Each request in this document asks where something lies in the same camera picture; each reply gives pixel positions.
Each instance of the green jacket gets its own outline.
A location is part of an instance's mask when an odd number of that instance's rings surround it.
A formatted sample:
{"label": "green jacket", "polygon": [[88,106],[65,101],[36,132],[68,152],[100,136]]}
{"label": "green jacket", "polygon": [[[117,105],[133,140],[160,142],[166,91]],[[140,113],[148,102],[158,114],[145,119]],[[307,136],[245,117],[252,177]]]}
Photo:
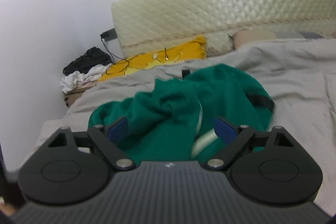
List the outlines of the green jacket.
{"label": "green jacket", "polygon": [[251,100],[251,95],[273,104],[257,80],[221,64],[197,70],[183,80],[156,80],[152,92],[103,104],[91,114],[88,126],[109,125],[126,116],[129,134],[118,147],[136,164],[142,160],[205,162],[225,146],[213,131],[216,116],[237,126],[267,129],[273,108]]}

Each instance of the ribbed gray surface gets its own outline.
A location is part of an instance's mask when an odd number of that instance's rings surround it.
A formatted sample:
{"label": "ribbed gray surface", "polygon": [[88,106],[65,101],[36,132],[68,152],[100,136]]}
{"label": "ribbed gray surface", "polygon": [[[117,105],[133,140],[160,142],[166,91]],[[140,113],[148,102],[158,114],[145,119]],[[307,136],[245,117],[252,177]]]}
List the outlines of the ribbed gray surface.
{"label": "ribbed gray surface", "polygon": [[87,202],[58,208],[29,203],[12,219],[17,224],[323,224],[329,219],[312,203],[271,208],[249,201],[223,173],[204,170],[196,161],[173,164],[143,162],[115,175]]}

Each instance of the yellow cloth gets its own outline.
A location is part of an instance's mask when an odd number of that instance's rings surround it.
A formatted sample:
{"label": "yellow cloth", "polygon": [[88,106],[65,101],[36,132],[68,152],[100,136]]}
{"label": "yellow cloth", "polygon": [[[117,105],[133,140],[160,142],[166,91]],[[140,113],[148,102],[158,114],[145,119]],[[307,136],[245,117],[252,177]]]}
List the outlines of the yellow cloth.
{"label": "yellow cloth", "polygon": [[151,69],[163,64],[174,64],[189,59],[205,59],[205,42],[205,38],[199,36],[189,42],[167,50],[138,54],[128,58],[127,61],[120,60],[108,68],[99,78],[99,81],[104,81],[112,77],[129,75],[139,69]]}

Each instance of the pillow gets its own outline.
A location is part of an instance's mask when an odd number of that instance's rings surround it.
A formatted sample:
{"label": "pillow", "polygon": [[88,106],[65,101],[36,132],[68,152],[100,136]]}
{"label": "pillow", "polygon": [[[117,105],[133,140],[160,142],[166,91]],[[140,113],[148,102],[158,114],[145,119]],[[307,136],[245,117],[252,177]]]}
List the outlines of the pillow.
{"label": "pillow", "polygon": [[277,39],[289,38],[324,38],[322,35],[314,32],[295,32],[295,31],[279,31],[272,32],[269,30],[244,30],[234,35],[235,48],[238,49],[243,45],[253,42],[274,41]]}
{"label": "pillow", "polygon": [[163,64],[174,64],[189,59],[205,59],[205,38],[198,36],[189,42],[156,52],[137,54],[120,60],[99,78],[104,81],[112,77],[129,75],[139,69],[151,69]]}

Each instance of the gray bed sheet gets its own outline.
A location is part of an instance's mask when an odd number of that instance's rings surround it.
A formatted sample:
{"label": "gray bed sheet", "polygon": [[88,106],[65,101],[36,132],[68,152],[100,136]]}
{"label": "gray bed sheet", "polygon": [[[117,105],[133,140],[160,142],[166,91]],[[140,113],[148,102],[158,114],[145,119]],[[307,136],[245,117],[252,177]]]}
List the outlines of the gray bed sheet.
{"label": "gray bed sheet", "polygon": [[328,214],[336,213],[336,40],[276,41],[249,45],[224,56],[163,65],[98,83],[86,91],[61,120],[44,123],[38,148],[58,127],[87,129],[99,105],[151,91],[155,79],[181,78],[192,71],[225,63],[256,78],[273,98],[276,108],[270,127],[284,126],[308,151],[323,172],[315,199]]}

